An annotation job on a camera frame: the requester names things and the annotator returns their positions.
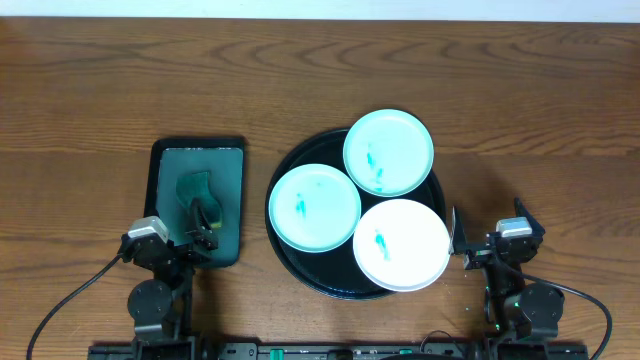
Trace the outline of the green yellow sponge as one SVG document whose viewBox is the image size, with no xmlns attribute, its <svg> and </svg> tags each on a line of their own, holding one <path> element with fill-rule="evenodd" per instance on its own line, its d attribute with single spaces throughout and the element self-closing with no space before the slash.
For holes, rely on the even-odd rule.
<svg viewBox="0 0 640 360">
<path fill-rule="evenodd" d="M 211 191 L 208 171 L 179 177 L 176 181 L 176 196 L 179 204 L 187 211 L 190 218 L 191 202 L 194 199 L 199 199 L 210 227 L 212 229 L 222 227 L 222 207 Z"/>
</svg>

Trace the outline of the light green plate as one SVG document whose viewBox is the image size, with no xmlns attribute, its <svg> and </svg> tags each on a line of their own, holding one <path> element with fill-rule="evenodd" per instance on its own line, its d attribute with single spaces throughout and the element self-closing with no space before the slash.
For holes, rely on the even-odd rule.
<svg viewBox="0 0 640 360">
<path fill-rule="evenodd" d="M 273 187 L 268 221 L 290 247 L 322 253 L 345 243 L 361 217 L 361 198 L 353 181 L 324 164 L 305 164 L 286 172 Z"/>
<path fill-rule="evenodd" d="M 417 117 L 381 109 L 362 116 L 348 130 L 342 156 L 348 175 L 362 190 L 397 197 L 426 180 L 435 149 L 429 131 Z"/>
</svg>

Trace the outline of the light green plate top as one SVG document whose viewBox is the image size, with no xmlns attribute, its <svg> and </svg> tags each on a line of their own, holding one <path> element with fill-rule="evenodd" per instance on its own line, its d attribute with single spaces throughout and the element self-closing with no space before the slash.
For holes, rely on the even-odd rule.
<svg viewBox="0 0 640 360">
<path fill-rule="evenodd" d="M 397 197 L 426 180 L 435 149 L 429 131 L 417 117 L 381 109 L 362 116 L 348 130 L 342 156 L 348 175 L 362 190 Z"/>
</svg>

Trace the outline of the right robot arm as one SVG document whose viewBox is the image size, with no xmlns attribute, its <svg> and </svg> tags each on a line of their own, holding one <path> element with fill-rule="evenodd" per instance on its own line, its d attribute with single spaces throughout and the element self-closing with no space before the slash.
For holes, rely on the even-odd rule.
<svg viewBox="0 0 640 360">
<path fill-rule="evenodd" d="M 537 255 L 545 229 L 522 202 L 515 216 L 496 223 L 482 242 L 470 242 L 461 213 L 452 211 L 450 250 L 463 257 L 466 270 L 479 269 L 487 282 L 484 316 L 508 340 L 545 340 L 558 336 L 564 295 L 539 280 L 527 284 L 521 265 Z"/>
</svg>

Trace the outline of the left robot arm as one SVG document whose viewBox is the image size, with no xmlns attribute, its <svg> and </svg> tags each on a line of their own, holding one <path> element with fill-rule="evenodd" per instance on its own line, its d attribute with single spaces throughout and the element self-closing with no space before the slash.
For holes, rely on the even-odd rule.
<svg viewBox="0 0 640 360">
<path fill-rule="evenodd" d="M 122 236 L 122 259 L 153 273 L 131 291 L 127 303 L 136 338 L 143 343 L 178 341 L 191 334 L 193 276 L 218 248 L 214 229 L 222 210 L 217 202 L 195 198 L 187 215 L 189 243 L 175 244 L 157 216 L 136 220 Z"/>
</svg>

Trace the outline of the black rectangular water tray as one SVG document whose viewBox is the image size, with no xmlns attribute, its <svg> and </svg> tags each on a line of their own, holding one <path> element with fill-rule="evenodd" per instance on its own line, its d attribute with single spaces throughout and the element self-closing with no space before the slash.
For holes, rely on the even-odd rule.
<svg viewBox="0 0 640 360">
<path fill-rule="evenodd" d="M 242 190 L 244 185 L 242 137 L 173 137 L 156 141 L 151 149 L 144 215 L 156 215 L 177 245 L 189 243 L 187 211 L 180 205 L 178 179 L 195 173 L 209 174 L 211 196 L 221 206 L 222 226 L 215 232 L 218 248 L 203 268 L 233 265 L 240 250 Z"/>
</svg>

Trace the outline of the white plate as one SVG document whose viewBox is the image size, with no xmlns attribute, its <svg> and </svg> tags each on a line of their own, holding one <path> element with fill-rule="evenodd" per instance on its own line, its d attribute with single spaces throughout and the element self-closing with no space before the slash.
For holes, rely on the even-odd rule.
<svg viewBox="0 0 640 360">
<path fill-rule="evenodd" d="M 360 270 L 376 285 L 412 292 L 435 282 L 450 259 L 443 220 L 413 200 L 383 201 L 360 219 L 353 253 Z"/>
</svg>

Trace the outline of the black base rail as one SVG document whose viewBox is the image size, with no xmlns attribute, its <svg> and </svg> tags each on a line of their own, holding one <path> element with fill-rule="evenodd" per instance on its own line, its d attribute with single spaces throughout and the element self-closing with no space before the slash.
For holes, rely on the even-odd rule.
<svg viewBox="0 0 640 360">
<path fill-rule="evenodd" d="M 209 360 L 376 360 L 402 359 L 485 359 L 476 346 L 436 342 L 423 346 L 380 345 L 258 345 L 255 343 L 227 343 L 201 348 L 193 344 L 139 346 L 94 345 L 87 358 L 95 359 L 209 359 Z"/>
</svg>

